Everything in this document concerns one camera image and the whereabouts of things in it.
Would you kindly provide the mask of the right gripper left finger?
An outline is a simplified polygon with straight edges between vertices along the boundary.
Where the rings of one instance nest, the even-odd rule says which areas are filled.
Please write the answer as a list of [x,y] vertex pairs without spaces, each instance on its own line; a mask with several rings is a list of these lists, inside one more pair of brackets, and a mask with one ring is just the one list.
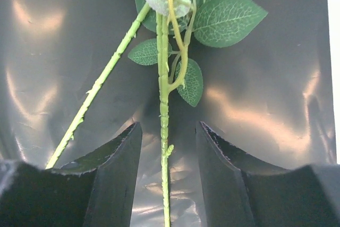
[[138,122],[61,168],[1,161],[1,226],[129,226],[141,151]]

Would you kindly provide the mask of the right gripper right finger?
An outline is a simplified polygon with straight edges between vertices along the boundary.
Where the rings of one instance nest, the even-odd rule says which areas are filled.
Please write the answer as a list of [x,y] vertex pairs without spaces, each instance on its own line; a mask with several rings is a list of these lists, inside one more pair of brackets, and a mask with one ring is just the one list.
[[203,122],[195,141],[208,226],[339,226],[339,166],[262,161]]

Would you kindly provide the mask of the black wrapping paper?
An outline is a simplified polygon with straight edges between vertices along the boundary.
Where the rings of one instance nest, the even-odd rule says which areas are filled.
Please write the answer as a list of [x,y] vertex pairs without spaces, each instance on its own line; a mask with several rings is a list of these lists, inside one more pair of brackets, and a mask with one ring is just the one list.
[[[267,16],[242,41],[192,40],[203,95],[169,98],[172,226],[206,226],[198,121],[285,169],[336,162],[327,0],[253,0]],[[43,168],[137,16],[134,0],[1,0],[1,158]],[[122,55],[56,163],[79,158],[132,122],[143,131],[132,226],[163,226],[155,65]]]

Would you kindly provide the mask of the artificial rose stem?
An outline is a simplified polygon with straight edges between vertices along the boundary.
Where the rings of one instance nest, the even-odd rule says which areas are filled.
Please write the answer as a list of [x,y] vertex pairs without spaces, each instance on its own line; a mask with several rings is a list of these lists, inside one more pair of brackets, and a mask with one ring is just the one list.
[[56,162],[59,160],[62,152],[67,147],[68,142],[70,139],[74,139],[74,132],[76,128],[84,121],[84,116],[88,108],[90,107],[90,104],[94,100],[96,94],[101,89],[103,83],[106,81],[107,77],[111,73],[112,69],[115,67],[119,59],[121,58],[121,55],[124,53],[124,51],[127,49],[129,43],[133,38],[136,37],[137,31],[141,25],[141,23],[144,21],[145,17],[147,16],[148,12],[150,10],[150,7],[147,3],[144,4],[142,9],[139,11],[136,19],[132,22],[129,30],[123,37],[122,41],[118,45],[116,51],[104,67],[103,71],[99,75],[99,77],[96,79],[94,84],[92,85],[92,88],[86,92],[87,96],[82,103],[81,107],[79,108],[78,112],[76,113],[75,117],[73,118],[71,124],[69,125],[68,129],[66,130],[63,138],[59,142],[58,146],[56,147],[54,153],[52,154],[50,160],[46,164],[45,169],[51,169],[55,166]]
[[177,91],[195,107],[203,93],[201,69],[189,58],[191,40],[212,48],[235,45],[267,16],[267,11],[252,0],[134,1],[137,17],[114,57],[122,55],[140,26],[156,33],[155,38],[133,47],[128,57],[139,65],[157,65],[164,226],[170,226],[168,159],[174,146],[168,142],[169,96]]

